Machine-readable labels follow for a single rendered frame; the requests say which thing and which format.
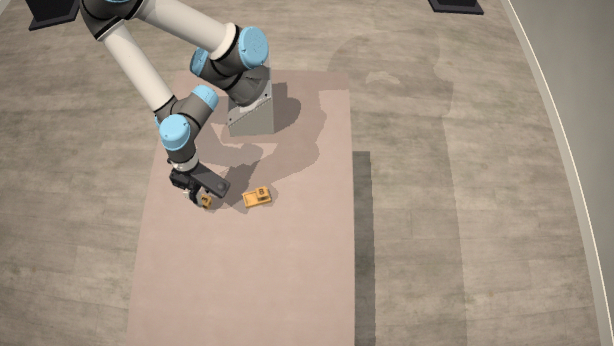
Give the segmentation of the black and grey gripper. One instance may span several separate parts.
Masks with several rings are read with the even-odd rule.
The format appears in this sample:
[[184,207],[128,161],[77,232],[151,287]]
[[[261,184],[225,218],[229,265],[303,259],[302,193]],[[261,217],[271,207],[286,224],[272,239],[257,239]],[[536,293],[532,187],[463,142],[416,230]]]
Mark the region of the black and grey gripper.
[[[185,197],[187,197],[188,199],[190,199],[191,201],[193,201],[193,203],[197,206],[197,207],[202,207],[203,203],[202,203],[202,199],[201,199],[201,192],[199,191],[201,186],[198,185],[195,181],[191,180],[190,178],[188,178],[188,174],[192,173],[193,171],[196,170],[196,168],[198,167],[199,164],[199,158],[198,158],[198,162],[197,164],[190,170],[188,171],[178,171],[176,170],[174,167],[171,171],[171,174],[169,176],[173,186],[181,188],[183,190],[188,189],[188,192],[183,192],[183,195]],[[177,172],[176,172],[176,171]],[[174,171],[174,172],[173,172]],[[176,172],[176,173],[175,173]],[[184,173],[180,174],[180,173]],[[187,174],[186,174],[187,173]],[[185,175],[186,174],[186,175]],[[172,181],[173,180],[173,181]],[[176,181],[176,182],[175,182]],[[191,191],[190,191],[191,190]],[[198,205],[197,205],[198,204]]]

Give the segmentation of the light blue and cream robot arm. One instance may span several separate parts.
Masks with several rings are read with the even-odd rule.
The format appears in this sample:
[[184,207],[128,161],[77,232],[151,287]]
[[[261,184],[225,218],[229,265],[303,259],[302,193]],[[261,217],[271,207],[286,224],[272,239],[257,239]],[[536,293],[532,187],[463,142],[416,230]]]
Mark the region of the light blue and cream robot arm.
[[[188,97],[178,100],[124,25],[125,20],[138,18],[197,46],[191,73],[225,91],[241,107],[253,104],[267,85],[269,71],[263,63],[269,46],[257,27],[222,24],[178,0],[80,0],[79,6],[91,34],[103,42],[154,112],[161,142],[178,171],[188,171],[197,164],[194,140],[214,112],[218,95],[212,88],[198,85]],[[230,187],[200,162],[187,176],[220,199]]]

